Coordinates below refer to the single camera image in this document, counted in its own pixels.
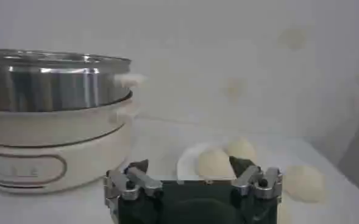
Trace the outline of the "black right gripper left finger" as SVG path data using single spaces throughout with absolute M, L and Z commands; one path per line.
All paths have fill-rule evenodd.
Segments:
M 162 197 L 163 183 L 146 174 L 148 167 L 149 160 L 144 159 L 131 162 L 123 169 L 108 170 L 104 177 L 104 197 L 136 200 L 141 191 L 151 198 Z

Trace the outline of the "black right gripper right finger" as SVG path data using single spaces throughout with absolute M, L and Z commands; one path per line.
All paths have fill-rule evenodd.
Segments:
M 253 193 L 255 198 L 272 200 L 282 197 L 282 173 L 277 167 L 263 171 L 249 159 L 229 156 L 236 178 L 231 185 L 242 195 Z

